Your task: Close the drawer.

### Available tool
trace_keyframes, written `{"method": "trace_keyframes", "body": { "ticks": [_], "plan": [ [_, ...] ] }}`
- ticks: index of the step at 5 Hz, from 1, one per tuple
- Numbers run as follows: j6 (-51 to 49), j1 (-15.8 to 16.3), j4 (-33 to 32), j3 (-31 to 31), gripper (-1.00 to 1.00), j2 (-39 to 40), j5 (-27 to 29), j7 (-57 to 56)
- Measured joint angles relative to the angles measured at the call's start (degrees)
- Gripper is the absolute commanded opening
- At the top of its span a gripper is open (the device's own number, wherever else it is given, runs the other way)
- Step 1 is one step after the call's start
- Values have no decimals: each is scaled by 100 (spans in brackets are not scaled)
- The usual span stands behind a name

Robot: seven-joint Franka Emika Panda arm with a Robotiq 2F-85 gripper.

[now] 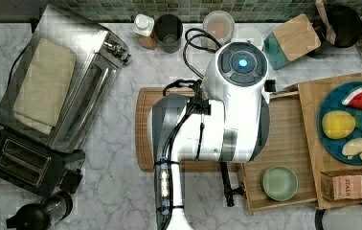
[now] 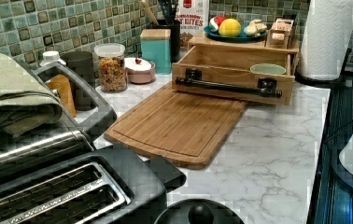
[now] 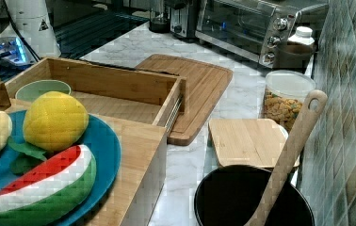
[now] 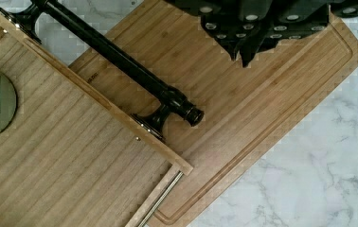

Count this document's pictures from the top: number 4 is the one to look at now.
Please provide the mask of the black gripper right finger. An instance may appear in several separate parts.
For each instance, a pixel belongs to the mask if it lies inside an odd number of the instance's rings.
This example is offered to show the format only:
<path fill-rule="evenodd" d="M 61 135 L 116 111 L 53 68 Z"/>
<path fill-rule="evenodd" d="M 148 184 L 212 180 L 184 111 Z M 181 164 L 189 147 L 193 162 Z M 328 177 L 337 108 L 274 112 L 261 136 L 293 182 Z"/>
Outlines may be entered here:
<path fill-rule="evenodd" d="M 275 48 L 280 40 L 303 39 L 324 30 L 329 23 L 327 0 L 273 0 L 256 32 L 240 49 L 246 67 L 259 52 Z"/>

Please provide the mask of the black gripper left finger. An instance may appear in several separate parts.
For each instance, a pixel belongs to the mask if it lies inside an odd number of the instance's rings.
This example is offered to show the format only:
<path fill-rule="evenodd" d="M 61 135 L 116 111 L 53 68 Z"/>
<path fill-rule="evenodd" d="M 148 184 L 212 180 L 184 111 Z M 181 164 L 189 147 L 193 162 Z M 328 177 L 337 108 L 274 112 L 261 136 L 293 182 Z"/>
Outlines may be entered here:
<path fill-rule="evenodd" d="M 247 32 L 239 19 L 240 0 L 206 0 L 200 6 L 201 25 L 234 61 Z"/>

